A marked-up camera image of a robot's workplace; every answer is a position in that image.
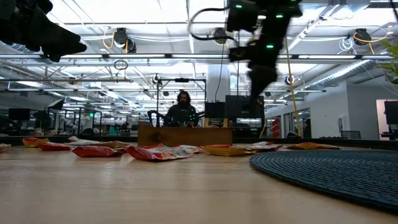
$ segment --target desk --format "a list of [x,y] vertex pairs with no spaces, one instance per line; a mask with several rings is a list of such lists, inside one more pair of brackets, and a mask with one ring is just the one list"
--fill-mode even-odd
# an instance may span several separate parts
[[2,223],[396,224],[398,217],[260,174],[248,157],[170,162],[0,154]]

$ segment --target person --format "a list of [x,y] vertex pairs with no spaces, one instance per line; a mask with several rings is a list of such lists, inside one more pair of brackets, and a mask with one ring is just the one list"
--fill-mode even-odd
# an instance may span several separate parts
[[305,120],[303,138],[311,138],[311,119]]
[[171,126],[194,127],[195,113],[188,92],[181,91],[177,96],[177,104],[169,108],[166,118],[171,120]]

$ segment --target white wall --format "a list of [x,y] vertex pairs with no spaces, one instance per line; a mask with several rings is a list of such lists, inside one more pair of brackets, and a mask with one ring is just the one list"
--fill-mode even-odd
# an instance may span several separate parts
[[379,140],[376,100],[398,100],[398,91],[381,77],[363,84],[349,84],[347,92],[351,130],[360,131],[362,139]]
[[[349,113],[346,82],[326,88],[326,93],[310,93],[304,101],[297,102],[297,109],[310,108],[312,138],[340,136],[338,120],[344,118],[343,129],[349,130]],[[293,112],[293,103],[278,106],[266,112],[266,118]]]

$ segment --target woven placemat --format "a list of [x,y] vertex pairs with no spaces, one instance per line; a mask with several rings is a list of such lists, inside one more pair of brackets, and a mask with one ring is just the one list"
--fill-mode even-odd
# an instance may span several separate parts
[[398,214],[398,152],[267,152],[250,164],[292,184]]

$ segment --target man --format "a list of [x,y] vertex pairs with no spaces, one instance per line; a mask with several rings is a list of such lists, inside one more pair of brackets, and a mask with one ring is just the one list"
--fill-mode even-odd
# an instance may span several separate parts
[[177,97],[177,104],[169,108],[166,114],[171,119],[171,126],[194,127],[196,109],[191,106],[191,98],[186,91],[181,91]]

